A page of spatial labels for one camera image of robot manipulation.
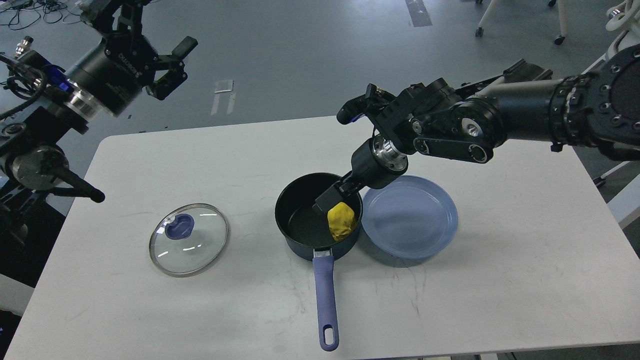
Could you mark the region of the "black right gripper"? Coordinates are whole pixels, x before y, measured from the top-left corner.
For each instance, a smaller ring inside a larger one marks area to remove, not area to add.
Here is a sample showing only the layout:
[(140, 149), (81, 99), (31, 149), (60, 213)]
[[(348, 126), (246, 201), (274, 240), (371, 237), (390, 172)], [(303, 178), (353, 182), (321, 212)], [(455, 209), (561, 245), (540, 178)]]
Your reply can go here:
[(350, 171), (325, 190), (312, 205), (318, 215), (327, 215), (338, 203), (361, 213), (359, 191), (365, 187), (379, 190), (390, 185), (409, 169), (406, 154), (395, 150), (386, 139), (368, 139), (350, 157)]

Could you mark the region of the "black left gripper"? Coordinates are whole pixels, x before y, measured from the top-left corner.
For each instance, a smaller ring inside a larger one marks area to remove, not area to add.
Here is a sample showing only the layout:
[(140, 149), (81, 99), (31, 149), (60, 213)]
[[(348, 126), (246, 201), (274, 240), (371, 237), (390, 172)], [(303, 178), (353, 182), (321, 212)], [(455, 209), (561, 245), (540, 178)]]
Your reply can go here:
[(188, 79), (185, 59), (199, 45), (197, 39), (186, 36), (170, 54), (157, 56), (156, 49), (142, 34), (142, 14), (150, 3), (150, 0), (80, 1), (80, 20), (104, 38), (65, 75), (114, 117), (140, 95), (144, 86), (149, 96), (165, 100)]

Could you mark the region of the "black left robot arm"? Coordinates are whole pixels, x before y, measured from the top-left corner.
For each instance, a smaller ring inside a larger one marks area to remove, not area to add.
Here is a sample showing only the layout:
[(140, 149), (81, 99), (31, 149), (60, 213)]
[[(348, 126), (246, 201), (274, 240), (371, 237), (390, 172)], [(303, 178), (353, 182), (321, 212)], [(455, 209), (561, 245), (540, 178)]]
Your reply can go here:
[(99, 44), (68, 70), (32, 50), (26, 36), (12, 56), (3, 87), (22, 102), (1, 114), (1, 235), (23, 245), (26, 219), (47, 196), (89, 198), (105, 194), (71, 171), (58, 141), (70, 130), (86, 133), (100, 112), (118, 117), (146, 91), (165, 100), (187, 80), (185, 58), (198, 46), (186, 36), (159, 54), (144, 36), (147, 0), (81, 0), (80, 20), (100, 34)]

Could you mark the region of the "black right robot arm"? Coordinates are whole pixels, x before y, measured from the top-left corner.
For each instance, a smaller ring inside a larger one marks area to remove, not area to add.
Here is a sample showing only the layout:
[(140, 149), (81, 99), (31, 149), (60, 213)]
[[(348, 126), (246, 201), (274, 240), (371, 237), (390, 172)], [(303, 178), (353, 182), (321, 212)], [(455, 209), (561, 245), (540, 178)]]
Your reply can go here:
[(327, 214), (361, 189), (382, 189), (406, 173), (409, 155), (485, 164), (508, 140), (596, 148), (612, 161), (639, 159), (639, 46), (598, 62), (583, 74), (552, 71), (520, 59), (501, 75), (451, 87), (439, 78), (394, 95), (369, 84), (336, 118), (366, 117), (377, 135), (350, 159), (350, 171), (314, 200)]

